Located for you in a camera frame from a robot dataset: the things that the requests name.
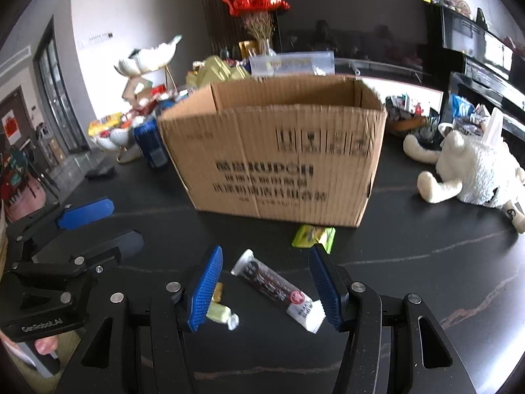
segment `marble tabletop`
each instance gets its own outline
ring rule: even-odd
[[[385,138],[361,226],[337,228],[331,257],[379,294],[420,294],[450,337],[478,394],[494,394],[525,350],[525,239],[498,210],[455,199],[424,202],[415,187],[424,169],[433,170],[407,158],[401,141]],[[43,256],[88,247],[118,230],[138,230],[145,241],[143,252],[99,280],[97,288],[108,295],[147,293],[177,280],[209,245],[222,246],[222,302],[241,323],[228,331],[207,321],[186,337],[199,392],[332,391],[347,335],[326,321],[317,334],[308,333],[229,274],[241,253],[252,249],[318,299],[307,254],[290,246],[299,224],[197,212],[172,167],[153,172],[142,160],[118,166],[112,180],[85,181],[68,202],[77,205],[101,196],[114,201],[114,215],[62,235]],[[152,377],[147,345],[142,355],[144,390],[154,392],[146,387]],[[386,390],[388,367],[385,328],[377,393]]]

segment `blue container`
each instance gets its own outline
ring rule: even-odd
[[[156,119],[135,127],[133,135],[150,167],[166,166],[169,158],[158,132]]]
[[[166,99],[165,101],[159,101],[158,107],[161,111],[171,108],[175,105],[175,99]]]

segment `human hand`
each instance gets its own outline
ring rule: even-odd
[[[5,336],[0,331],[0,340],[6,343],[7,345],[11,346],[12,348],[16,348],[17,350],[21,351],[18,345],[14,343],[11,339],[9,339],[7,336]],[[58,336],[50,336],[48,338],[43,339],[37,339],[35,341],[35,349],[38,351],[39,354],[45,356],[47,354],[51,354],[54,351],[56,351],[58,348]]]
[[[43,356],[54,353],[57,348],[58,336],[50,336],[49,338],[37,339],[35,341],[35,349]]]

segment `white plush toy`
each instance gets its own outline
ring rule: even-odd
[[[457,197],[465,203],[502,208],[523,234],[525,216],[515,203],[524,198],[525,171],[503,142],[502,125],[503,115],[494,109],[483,138],[452,130],[443,140],[441,151],[430,151],[422,148],[416,137],[408,135],[403,150],[413,160],[435,164],[442,179],[438,182],[430,172],[421,172],[417,189],[424,200],[440,203]]]

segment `blue gripper pad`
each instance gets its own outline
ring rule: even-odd
[[[341,295],[343,297],[347,295],[346,289],[342,292],[338,292],[335,282],[340,281],[339,275],[337,275],[337,270],[335,274],[332,273],[332,276],[337,277],[332,280],[330,275],[330,268],[327,268],[326,263],[330,263],[333,267],[333,264],[330,261],[330,258],[324,250],[318,247],[318,245],[313,246],[310,249],[310,256],[308,259],[308,265],[310,267],[310,273],[313,278],[313,282],[316,285],[317,293],[321,299],[321,304],[325,310],[326,319],[333,325],[336,330],[340,330],[343,325],[342,312],[341,312]]]
[[[209,259],[200,274],[200,279],[194,289],[186,291],[187,306],[188,306],[188,321],[187,325],[191,332],[197,331],[199,325],[206,319],[209,304],[212,301],[215,285],[222,271],[222,249],[220,246],[215,246],[208,253]]]
[[[111,216],[115,210],[113,202],[109,198],[82,206],[81,208],[69,209],[57,220],[57,226],[62,230],[75,230],[91,222]]]

